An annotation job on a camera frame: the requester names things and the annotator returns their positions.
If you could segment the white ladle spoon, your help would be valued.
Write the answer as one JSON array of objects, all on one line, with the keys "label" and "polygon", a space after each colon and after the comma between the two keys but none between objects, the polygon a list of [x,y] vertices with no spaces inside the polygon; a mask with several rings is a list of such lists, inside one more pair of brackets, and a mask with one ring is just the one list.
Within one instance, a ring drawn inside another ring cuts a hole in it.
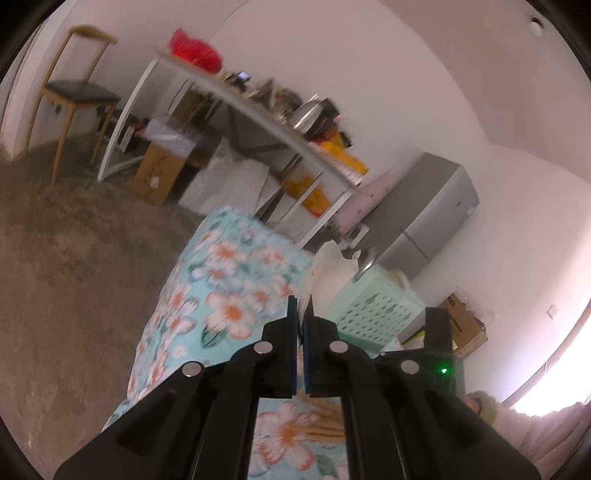
[{"label": "white ladle spoon", "polygon": [[394,282],[396,282],[400,288],[404,290],[411,289],[411,282],[404,272],[400,269],[391,270],[390,273],[393,275]]}]

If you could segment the wooden chopstick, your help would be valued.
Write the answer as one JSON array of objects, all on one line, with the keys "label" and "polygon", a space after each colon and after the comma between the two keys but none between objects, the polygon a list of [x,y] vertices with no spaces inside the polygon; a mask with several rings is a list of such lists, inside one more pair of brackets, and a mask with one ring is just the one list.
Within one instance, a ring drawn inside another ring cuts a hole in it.
[{"label": "wooden chopstick", "polygon": [[346,442],[345,427],[339,422],[317,422],[311,425],[294,425],[294,430],[311,442],[343,444]]},{"label": "wooden chopstick", "polygon": [[342,419],[342,405],[339,399],[311,397],[303,390],[297,392],[297,398],[307,404],[318,415],[329,419]]}]

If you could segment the red plastic bag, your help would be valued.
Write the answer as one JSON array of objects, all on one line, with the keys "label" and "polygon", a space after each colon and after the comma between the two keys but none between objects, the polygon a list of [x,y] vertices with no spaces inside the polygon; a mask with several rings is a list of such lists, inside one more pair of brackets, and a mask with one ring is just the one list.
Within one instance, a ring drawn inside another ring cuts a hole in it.
[{"label": "red plastic bag", "polygon": [[221,72],[222,57],[211,44],[198,38],[192,38],[182,29],[177,29],[168,42],[170,53],[207,73]]}]

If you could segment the grey refrigerator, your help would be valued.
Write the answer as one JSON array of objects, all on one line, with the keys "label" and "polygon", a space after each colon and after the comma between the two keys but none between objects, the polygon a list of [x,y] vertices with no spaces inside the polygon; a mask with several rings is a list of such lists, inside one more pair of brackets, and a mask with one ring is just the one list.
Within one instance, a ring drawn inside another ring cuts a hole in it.
[{"label": "grey refrigerator", "polygon": [[363,218],[358,244],[387,270],[412,280],[440,253],[480,199],[461,164],[426,153],[378,206]]}]

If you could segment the white side table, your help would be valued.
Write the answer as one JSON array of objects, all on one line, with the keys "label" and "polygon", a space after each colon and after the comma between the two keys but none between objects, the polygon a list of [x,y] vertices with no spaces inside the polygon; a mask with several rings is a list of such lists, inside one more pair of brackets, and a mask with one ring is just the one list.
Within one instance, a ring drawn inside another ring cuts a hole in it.
[{"label": "white side table", "polygon": [[[186,76],[187,82],[183,84],[179,90],[181,94],[195,86],[214,97],[215,107],[225,107],[226,116],[228,116],[228,141],[236,152],[252,157],[256,155],[256,153],[264,151],[273,152],[282,149],[288,150],[293,153],[293,158],[290,159],[290,162],[287,163],[283,170],[280,170],[281,179],[287,179],[287,177],[293,173],[294,169],[297,169],[298,165],[307,162],[318,170],[318,176],[315,178],[312,185],[318,186],[320,181],[325,178],[332,178],[339,184],[339,188],[341,188],[339,197],[335,198],[335,201],[329,205],[328,209],[325,210],[320,217],[315,219],[315,222],[311,224],[307,232],[301,233],[295,238],[298,247],[304,248],[307,246],[315,235],[321,231],[322,227],[325,227],[331,218],[335,216],[335,213],[342,208],[342,205],[346,203],[346,200],[359,189],[362,183],[361,174],[336,160],[333,155],[322,150],[318,144],[308,142],[301,133],[298,133],[287,124],[280,123],[279,120],[273,117],[269,110],[266,110],[263,106],[260,106],[259,103],[256,103],[242,93],[239,93],[238,89],[229,86],[229,84],[222,81],[220,77],[209,74],[205,72],[204,69],[192,65],[189,62],[168,53],[162,48],[157,48],[155,50],[153,59],[148,63],[145,71],[138,79],[121,111],[121,114],[119,115],[100,163],[97,176],[98,181],[102,181],[140,161],[138,157],[134,157],[114,166],[110,164],[118,137],[124,129],[125,122],[130,115],[131,109],[148,77],[159,64]],[[249,122],[256,124],[259,129],[266,132],[266,135],[276,139],[276,142],[269,145],[260,145],[250,150],[240,146],[238,138],[238,117],[243,117],[249,120]]]}]

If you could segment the metal spoon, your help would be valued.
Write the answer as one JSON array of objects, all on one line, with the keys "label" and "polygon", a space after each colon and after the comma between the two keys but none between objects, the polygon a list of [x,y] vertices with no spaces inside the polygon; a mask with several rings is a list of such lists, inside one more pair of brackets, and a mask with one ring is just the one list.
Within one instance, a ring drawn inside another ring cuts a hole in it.
[{"label": "metal spoon", "polygon": [[363,274],[365,274],[368,270],[372,268],[374,262],[377,258],[376,249],[374,247],[363,248],[358,252],[359,257],[356,258],[358,260],[358,271],[353,276],[353,281],[359,281]]}]

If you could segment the steel electric kettle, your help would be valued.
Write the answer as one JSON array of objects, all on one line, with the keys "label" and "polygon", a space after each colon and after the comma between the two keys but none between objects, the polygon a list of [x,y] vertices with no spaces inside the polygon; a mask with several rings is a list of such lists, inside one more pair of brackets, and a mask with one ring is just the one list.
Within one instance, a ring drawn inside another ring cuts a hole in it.
[{"label": "steel electric kettle", "polygon": [[308,102],[304,102],[294,111],[288,120],[288,125],[301,135],[307,134],[322,113],[322,101],[315,95]]}]

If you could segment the wooden chair black seat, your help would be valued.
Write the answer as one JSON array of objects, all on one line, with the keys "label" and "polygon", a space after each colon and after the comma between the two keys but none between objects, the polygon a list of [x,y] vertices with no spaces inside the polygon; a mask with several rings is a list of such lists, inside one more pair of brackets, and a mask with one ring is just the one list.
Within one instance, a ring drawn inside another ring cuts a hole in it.
[{"label": "wooden chair black seat", "polygon": [[[52,80],[52,74],[61,58],[62,53],[66,49],[69,41],[74,37],[80,37],[87,40],[96,41],[101,44],[95,55],[93,61],[88,67],[84,77],[77,80]],[[99,61],[102,59],[105,51],[111,45],[116,45],[118,39],[110,34],[98,29],[93,25],[83,24],[71,27],[60,47],[57,50],[53,60],[51,61],[46,74],[44,76],[42,85],[38,90],[32,114],[30,117],[23,153],[25,155],[29,152],[32,132],[36,120],[37,113],[41,101],[46,98],[51,103],[55,104],[59,109],[65,111],[65,120],[63,121],[58,145],[53,159],[51,184],[55,185],[58,177],[60,161],[62,158],[66,139],[68,137],[69,129],[72,124],[75,113],[83,109],[97,109],[103,110],[104,117],[102,126],[99,130],[98,137],[95,143],[94,150],[90,159],[90,164],[93,165],[97,159],[101,144],[106,134],[107,127],[113,117],[116,107],[121,100],[120,97],[110,92],[106,88],[90,81],[90,77],[94,73]]]}]

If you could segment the floral blue tablecloth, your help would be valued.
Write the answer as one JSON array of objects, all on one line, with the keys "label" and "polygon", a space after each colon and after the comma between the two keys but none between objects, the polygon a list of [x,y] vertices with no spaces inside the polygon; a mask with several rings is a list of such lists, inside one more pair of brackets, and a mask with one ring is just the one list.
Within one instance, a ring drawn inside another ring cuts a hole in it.
[{"label": "floral blue tablecloth", "polygon": [[[209,213],[178,257],[136,347],[114,423],[188,361],[228,361],[287,313],[312,256],[242,211]],[[259,401],[250,479],[346,479],[346,444],[311,442],[294,425],[339,422],[297,398]]]}]

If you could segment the pink rolled mat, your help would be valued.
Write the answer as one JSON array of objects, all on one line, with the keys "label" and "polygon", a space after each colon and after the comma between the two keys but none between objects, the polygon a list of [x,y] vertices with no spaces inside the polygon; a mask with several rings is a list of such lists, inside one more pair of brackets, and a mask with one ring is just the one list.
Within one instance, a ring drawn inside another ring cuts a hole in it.
[{"label": "pink rolled mat", "polygon": [[400,173],[390,170],[366,187],[363,187],[353,211],[361,218],[368,215],[386,198],[400,179]]}]

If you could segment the mint green utensil holder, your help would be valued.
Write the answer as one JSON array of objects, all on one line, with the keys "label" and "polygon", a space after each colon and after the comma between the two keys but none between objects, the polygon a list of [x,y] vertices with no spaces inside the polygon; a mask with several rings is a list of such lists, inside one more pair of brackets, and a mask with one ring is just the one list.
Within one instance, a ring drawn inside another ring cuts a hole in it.
[{"label": "mint green utensil holder", "polygon": [[377,355],[425,308],[412,287],[400,288],[390,271],[375,265],[346,284],[322,317],[337,325],[343,341]]}]

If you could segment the cardboard box by wall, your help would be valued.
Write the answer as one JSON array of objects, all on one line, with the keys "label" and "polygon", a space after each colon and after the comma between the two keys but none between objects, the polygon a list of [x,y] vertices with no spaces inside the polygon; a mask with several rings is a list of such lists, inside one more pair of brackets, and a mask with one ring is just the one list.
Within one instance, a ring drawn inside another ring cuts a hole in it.
[{"label": "cardboard box by wall", "polygon": [[449,313],[455,359],[464,360],[488,341],[486,327],[456,294],[440,305]]}]

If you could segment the yellow bag on table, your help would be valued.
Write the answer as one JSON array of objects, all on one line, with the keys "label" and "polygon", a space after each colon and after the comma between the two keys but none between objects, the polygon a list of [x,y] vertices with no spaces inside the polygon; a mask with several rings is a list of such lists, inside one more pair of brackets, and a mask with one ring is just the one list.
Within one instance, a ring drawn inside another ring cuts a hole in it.
[{"label": "yellow bag on table", "polygon": [[356,173],[365,176],[369,172],[369,168],[364,162],[349,154],[349,144],[346,143],[341,131],[335,132],[329,139],[318,140],[318,146],[349,169],[356,171]]}]

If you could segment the white pillow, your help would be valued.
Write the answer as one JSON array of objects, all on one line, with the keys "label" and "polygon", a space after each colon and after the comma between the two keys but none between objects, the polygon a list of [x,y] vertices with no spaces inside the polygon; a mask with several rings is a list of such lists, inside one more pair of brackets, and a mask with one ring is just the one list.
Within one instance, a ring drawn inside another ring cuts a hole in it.
[{"label": "white pillow", "polygon": [[225,206],[253,214],[269,170],[259,160],[239,156],[223,138],[178,203],[200,216]]}]

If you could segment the brown cardboard box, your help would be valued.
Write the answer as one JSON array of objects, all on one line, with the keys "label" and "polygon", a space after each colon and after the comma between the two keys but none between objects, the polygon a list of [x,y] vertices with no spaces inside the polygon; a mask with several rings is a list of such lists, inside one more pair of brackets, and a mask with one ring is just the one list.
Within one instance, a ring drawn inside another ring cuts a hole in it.
[{"label": "brown cardboard box", "polygon": [[131,190],[144,201],[162,205],[186,160],[151,143],[132,182]]}]

